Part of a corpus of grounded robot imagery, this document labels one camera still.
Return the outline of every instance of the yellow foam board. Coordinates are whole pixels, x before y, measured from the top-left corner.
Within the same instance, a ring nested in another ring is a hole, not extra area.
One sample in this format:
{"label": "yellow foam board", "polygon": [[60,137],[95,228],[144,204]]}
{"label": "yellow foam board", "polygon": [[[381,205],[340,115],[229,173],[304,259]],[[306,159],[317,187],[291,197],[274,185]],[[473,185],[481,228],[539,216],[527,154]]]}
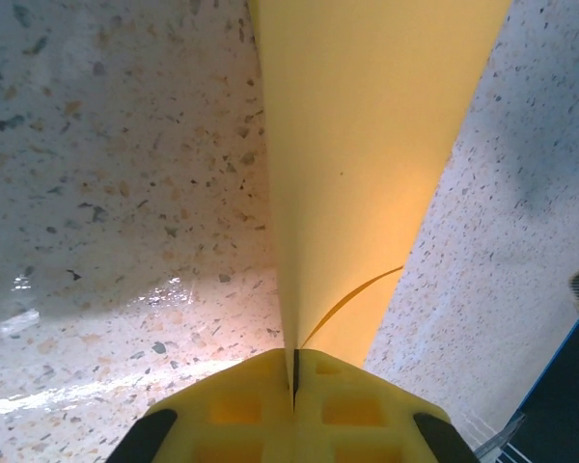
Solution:
{"label": "yellow foam board", "polygon": [[[407,259],[508,5],[252,3],[289,373],[331,308]],[[310,342],[360,365],[396,281]]]}

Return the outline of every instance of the yellow plastic panel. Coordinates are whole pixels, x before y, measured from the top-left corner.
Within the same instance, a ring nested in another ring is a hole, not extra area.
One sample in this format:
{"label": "yellow plastic panel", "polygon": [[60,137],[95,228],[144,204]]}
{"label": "yellow plastic panel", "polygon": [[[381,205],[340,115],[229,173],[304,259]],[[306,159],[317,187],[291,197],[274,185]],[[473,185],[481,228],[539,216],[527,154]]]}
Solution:
{"label": "yellow plastic panel", "polygon": [[[404,264],[508,4],[252,5],[289,354],[352,290]],[[319,333],[335,356],[323,338],[351,343],[357,365],[387,302],[363,296],[360,323]]]}
{"label": "yellow plastic panel", "polygon": [[294,410],[287,394],[278,349],[156,403],[147,415],[169,409],[178,418],[153,463],[436,463],[413,416],[449,421],[435,405],[315,350],[300,351]]}

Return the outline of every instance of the yellow plastic base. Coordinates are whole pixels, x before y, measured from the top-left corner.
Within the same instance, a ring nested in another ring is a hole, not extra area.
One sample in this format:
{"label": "yellow plastic base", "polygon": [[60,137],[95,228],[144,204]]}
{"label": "yellow plastic base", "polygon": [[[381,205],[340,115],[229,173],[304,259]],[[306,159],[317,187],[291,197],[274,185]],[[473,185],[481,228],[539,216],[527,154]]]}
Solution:
{"label": "yellow plastic base", "polygon": [[414,417],[448,422],[440,408],[322,352],[301,350],[299,365],[294,410],[283,349],[158,402],[147,416],[178,417],[153,462],[438,461]]}

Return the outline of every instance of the dark object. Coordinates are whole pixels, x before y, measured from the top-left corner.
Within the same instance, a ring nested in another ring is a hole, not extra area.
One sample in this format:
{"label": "dark object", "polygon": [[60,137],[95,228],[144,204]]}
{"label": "dark object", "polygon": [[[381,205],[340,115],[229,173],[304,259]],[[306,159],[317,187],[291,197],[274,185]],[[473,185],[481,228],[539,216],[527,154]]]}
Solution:
{"label": "dark object", "polygon": [[300,351],[293,349],[293,399],[292,404],[296,408],[296,393],[298,392],[298,381],[300,378]]}
{"label": "dark object", "polygon": [[439,463],[479,463],[455,427],[428,413],[417,413],[414,422]]}
{"label": "dark object", "polygon": [[159,341],[156,341],[154,343],[154,345],[152,346],[152,350],[154,352],[156,352],[157,354],[164,354],[165,352],[167,352],[167,349],[165,348],[165,344],[163,342],[159,342]]}
{"label": "dark object", "polygon": [[34,45],[30,48],[26,48],[22,51],[24,55],[34,56],[42,52],[42,50],[47,46],[47,36],[42,36],[36,41]]}
{"label": "dark object", "polygon": [[30,24],[32,24],[32,16],[30,15],[30,10],[21,5],[13,5],[13,16],[21,25],[21,27],[28,29]]}
{"label": "dark object", "polygon": [[0,121],[0,131],[4,132],[7,128],[16,128],[24,123],[25,119],[20,114],[13,116],[5,121]]}
{"label": "dark object", "polygon": [[79,280],[81,278],[81,275],[78,275],[77,273],[75,273],[74,270],[67,270],[67,272],[69,272],[73,276],[74,282],[76,282],[77,280]]}
{"label": "dark object", "polygon": [[138,420],[107,463],[152,463],[177,418],[174,410],[164,409]]}
{"label": "dark object", "polygon": [[537,463],[579,463],[579,323],[520,407],[512,444]]}

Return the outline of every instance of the speckled floor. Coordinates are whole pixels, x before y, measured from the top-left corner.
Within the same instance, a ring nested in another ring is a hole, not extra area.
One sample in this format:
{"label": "speckled floor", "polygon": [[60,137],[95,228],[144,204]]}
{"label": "speckled floor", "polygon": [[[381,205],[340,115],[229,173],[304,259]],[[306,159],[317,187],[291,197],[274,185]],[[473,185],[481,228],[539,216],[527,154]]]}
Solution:
{"label": "speckled floor", "polygon": [[[0,0],[0,463],[282,345],[260,84],[242,0]],[[406,269],[366,368],[475,447],[575,320],[579,0],[513,2]]]}
{"label": "speckled floor", "polygon": [[0,461],[282,345],[248,13],[204,3],[0,1]]}

